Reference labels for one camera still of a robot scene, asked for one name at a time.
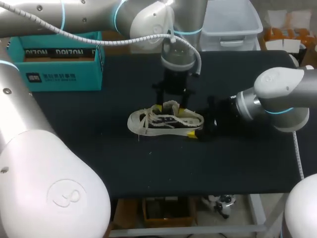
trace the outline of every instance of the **sneaker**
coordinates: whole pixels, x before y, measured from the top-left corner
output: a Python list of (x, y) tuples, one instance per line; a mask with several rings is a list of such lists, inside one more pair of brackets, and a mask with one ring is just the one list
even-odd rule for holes
[(176, 101), (163, 104), (162, 112), (154, 105), (148, 109), (132, 113), (128, 119), (128, 128), (137, 135), (183, 135), (197, 129), (204, 124), (204, 117), (188, 109), (179, 110)]

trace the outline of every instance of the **black cloth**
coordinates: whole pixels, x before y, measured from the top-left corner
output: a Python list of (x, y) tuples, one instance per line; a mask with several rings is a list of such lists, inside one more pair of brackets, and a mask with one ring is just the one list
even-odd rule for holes
[[(202, 61), (201, 77), (189, 82), (196, 91), (191, 110), (207, 107), (210, 95), (226, 98), (252, 87), (266, 69), (294, 67), (287, 53), (272, 51), (202, 53)], [(60, 138), (102, 178), (111, 198), (289, 192), (300, 180), (292, 135), (265, 124), (205, 143), (181, 136), (138, 141), (127, 119), (155, 103), (152, 84), (162, 76), (160, 55), (107, 57), (102, 91), (34, 96)]]

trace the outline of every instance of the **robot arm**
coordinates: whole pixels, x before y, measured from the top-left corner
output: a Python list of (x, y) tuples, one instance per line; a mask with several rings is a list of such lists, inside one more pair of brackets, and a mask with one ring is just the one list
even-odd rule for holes
[[(207, 0), (11, 0), (16, 8), (70, 33), (114, 30), (129, 39), (153, 34), (175, 33), (197, 46)], [(46, 28), (0, 8), (0, 38), (52, 34)], [(162, 39), (137, 43), (144, 50), (157, 47)], [(195, 63), (192, 50), (166, 39), (162, 63), (174, 71), (187, 71)]]
[(293, 132), (309, 119), (317, 105), (317, 70), (272, 68), (262, 73), (254, 87), (237, 95), (237, 108), (246, 120), (268, 115), (280, 131)]
[(9, 238), (101, 238), (98, 175), (55, 135), (0, 44), (0, 214)]

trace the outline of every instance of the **shoelace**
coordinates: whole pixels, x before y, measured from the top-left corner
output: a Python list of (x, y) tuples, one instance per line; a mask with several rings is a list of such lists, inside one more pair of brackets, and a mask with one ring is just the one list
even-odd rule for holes
[[(143, 109), (141, 111), (141, 114), (144, 114), (144, 118), (140, 121), (140, 129), (145, 127), (145, 131), (148, 131), (149, 129), (149, 123), (151, 123), (152, 121), (162, 121), (161, 118), (164, 118), (164, 117), (170, 117), (170, 115), (156, 115), (153, 110), (156, 109), (156, 106), (152, 106), (148, 109)], [(151, 125), (153, 126), (168, 126), (170, 128), (175, 128), (173, 127), (172, 125), (168, 125), (168, 124), (165, 124), (165, 123), (151, 123)]]

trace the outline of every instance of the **plastic storage bin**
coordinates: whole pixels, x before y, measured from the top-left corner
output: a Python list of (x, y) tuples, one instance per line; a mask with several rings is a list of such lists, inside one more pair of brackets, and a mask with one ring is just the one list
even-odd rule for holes
[(202, 29), (202, 51), (251, 51), (263, 31), (249, 0), (209, 0)]

